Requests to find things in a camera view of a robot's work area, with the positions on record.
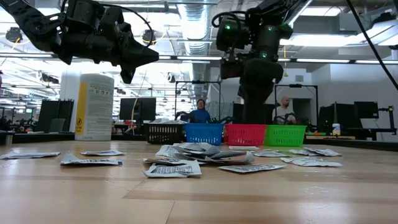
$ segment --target green basket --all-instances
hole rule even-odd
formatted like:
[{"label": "green basket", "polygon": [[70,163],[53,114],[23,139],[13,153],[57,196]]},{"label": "green basket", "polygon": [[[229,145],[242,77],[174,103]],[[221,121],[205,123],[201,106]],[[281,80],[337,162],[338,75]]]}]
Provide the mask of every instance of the green basket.
[{"label": "green basket", "polygon": [[306,126],[267,125],[264,145],[266,146],[301,146],[304,141]]}]

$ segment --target blue jacket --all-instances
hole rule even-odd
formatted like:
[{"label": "blue jacket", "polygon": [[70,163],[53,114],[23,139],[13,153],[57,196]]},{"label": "blue jacket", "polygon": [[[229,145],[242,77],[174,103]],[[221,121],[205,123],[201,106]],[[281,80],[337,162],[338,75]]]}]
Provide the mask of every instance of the blue jacket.
[{"label": "blue jacket", "polygon": [[210,114],[205,109],[197,109],[190,113],[192,123],[208,123],[210,122]]}]

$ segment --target yellow label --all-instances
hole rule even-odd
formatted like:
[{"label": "yellow label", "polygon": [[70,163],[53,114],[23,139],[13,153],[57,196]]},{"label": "yellow label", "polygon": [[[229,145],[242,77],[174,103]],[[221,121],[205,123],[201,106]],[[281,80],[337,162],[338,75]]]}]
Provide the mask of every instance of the yellow label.
[{"label": "yellow label", "polygon": [[77,113],[76,113],[76,130],[75,134],[82,135],[84,124],[85,124],[85,114],[86,114],[86,99],[87,99],[87,83],[80,83],[79,87],[79,98],[77,101]]}]

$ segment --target white container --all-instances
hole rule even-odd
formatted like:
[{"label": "white container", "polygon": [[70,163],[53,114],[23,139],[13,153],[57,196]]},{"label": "white container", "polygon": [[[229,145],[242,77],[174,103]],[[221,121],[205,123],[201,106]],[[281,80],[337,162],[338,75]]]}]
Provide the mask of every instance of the white container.
[{"label": "white container", "polygon": [[332,124],[333,127],[333,136],[339,136],[340,133],[340,124]]},{"label": "white container", "polygon": [[75,140],[110,141],[114,80],[100,74],[80,76]]}]

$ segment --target black basket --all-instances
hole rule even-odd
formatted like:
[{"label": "black basket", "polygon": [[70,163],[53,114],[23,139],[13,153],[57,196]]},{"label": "black basket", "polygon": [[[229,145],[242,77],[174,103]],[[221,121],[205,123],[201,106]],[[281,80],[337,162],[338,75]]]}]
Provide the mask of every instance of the black basket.
[{"label": "black basket", "polygon": [[173,144],[182,141],[183,124],[145,124],[147,142]]}]

